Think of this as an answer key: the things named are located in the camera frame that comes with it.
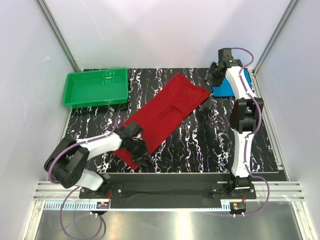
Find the green plastic tray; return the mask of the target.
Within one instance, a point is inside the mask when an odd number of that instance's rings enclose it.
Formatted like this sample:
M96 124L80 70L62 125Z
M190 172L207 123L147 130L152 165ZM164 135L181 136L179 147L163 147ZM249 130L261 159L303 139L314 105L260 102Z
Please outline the green plastic tray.
M127 68L74 72L66 77L63 105L68 108L125 104L128 98Z

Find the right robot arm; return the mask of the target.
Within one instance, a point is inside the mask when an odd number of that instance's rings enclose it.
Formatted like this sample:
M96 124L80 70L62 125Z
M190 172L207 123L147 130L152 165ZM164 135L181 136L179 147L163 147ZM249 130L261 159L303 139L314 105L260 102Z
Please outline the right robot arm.
M218 50L218 62L212 62L205 81L213 87L220 87L224 80L231 86L235 103L229 117L229 125L234 133L234 159L230 177L221 190L213 193L242 199L251 191L252 179L248 164L251 159L251 148L254 135L262 123L264 100L258 98L249 85L244 70L247 68L240 59L232 55L234 48Z

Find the red t shirt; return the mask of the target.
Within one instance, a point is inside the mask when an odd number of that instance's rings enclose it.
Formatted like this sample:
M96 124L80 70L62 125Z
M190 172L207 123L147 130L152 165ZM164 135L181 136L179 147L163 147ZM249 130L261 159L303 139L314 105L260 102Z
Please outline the red t shirt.
M121 128L128 127L131 122L142 127L142 139L151 155L209 95L204 87L194 85L182 74L175 74L164 88L125 121ZM115 154L132 169L138 168L139 165L134 163L132 155L123 145Z

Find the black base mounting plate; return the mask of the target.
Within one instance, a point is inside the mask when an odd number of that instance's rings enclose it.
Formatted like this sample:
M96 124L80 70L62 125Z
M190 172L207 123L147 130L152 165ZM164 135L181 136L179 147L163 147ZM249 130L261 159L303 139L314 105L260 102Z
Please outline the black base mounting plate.
M81 188L81 199L111 198L113 209L213 209L223 201L257 198L253 185L233 189L229 173L111 173L97 192Z

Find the folded blue t shirt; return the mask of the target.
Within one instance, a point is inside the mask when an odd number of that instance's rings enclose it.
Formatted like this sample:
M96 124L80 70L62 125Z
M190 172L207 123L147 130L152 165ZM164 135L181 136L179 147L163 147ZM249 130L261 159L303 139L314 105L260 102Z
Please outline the folded blue t shirt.
M248 85L253 90L254 87L252 84L249 70L247 68L245 68L243 70L243 72L244 72L244 76L245 76L245 79L246 79ZM232 87L226 78L223 79L222 84L220 86L213 86L212 92L215 97L227 98L227 97L234 97L235 96L234 92L232 90Z

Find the left small connector board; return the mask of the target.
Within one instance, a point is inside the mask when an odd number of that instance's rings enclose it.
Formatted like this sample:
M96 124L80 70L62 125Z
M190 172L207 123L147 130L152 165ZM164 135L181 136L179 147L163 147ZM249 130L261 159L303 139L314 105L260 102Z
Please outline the left small connector board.
M108 201L98 201L96 203L97 209L109 209L110 208L110 202Z

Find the right small connector board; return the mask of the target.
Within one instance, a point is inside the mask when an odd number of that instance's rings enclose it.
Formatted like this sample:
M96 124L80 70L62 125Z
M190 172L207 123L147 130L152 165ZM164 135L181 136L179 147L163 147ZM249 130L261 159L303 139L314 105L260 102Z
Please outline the right small connector board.
M232 212L245 212L247 209L246 202L232 202L230 204L230 210Z

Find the small connector board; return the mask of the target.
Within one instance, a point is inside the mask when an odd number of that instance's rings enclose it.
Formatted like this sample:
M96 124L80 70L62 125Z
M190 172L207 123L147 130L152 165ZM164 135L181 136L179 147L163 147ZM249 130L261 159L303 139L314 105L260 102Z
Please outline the small connector board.
M108 201L98 201L96 203L97 209L109 209L110 208L110 202Z
M246 202L232 202L230 204L230 210L232 212L245 212L247 209Z

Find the right aluminium corner post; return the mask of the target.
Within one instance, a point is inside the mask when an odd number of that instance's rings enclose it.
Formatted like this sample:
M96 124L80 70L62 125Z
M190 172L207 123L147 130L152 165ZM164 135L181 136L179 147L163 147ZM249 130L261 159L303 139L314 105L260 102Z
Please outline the right aluminium corner post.
M291 15L295 11L296 7L299 4L299 0L290 0L284 13L282 14L276 28L274 29L267 45L265 46L260 58L258 59L255 67L252 69L253 74L257 74L261 67L263 66L265 60L267 59L269 53L271 52L273 46L275 45L276 41L278 40L280 34L284 30L287 22L289 21Z

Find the aluminium corner post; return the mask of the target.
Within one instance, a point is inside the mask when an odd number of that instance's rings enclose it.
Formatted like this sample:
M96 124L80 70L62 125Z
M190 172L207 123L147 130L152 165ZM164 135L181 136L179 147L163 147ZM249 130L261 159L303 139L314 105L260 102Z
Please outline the aluminium corner post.
M287 22L289 21L291 15L295 11L296 7L299 4L299 0L290 0L284 13L282 14L276 28L274 29L267 45L265 46L260 58L258 59L255 67L252 69L253 74L257 74L261 67L263 66L265 60L267 59L269 53L271 52L273 46L275 45L276 41L278 40L280 34L284 30Z
M57 40L62 52L64 53L68 63L70 64L71 68L74 72L81 72L82 70L78 66L76 59L74 58L67 42L65 41L59 26L51 13L47 3L45 0L35 0L37 3L42 15L44 16L49 28L51 29L55 39Z

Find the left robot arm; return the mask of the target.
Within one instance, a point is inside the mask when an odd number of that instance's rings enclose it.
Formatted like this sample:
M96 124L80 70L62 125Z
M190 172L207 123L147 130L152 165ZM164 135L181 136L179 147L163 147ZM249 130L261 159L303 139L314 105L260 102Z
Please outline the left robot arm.
M135 164L147 166L152 158L143 139L143 128L135 122L113 128L99 136L76 140L64 137L45 162L48 180L65 189L80 187L94 198L111 195L108 177L86 169L87 161L107 152L125 150Z

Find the left aluminium corner post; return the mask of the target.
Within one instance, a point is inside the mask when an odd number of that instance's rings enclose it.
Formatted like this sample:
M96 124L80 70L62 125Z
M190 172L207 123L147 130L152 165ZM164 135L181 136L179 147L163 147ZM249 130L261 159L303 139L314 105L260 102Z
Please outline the left aluminium corner post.
M44 16L49 28L51 29L55 39L57 40L62 52L64 53L68 63L70 64L71 68L74 72L81 72L82 70L78 66L76 59L74 58L67 42L65 41L59 26L51 13L47 3L45 0L35 0L37 3L42 15Z

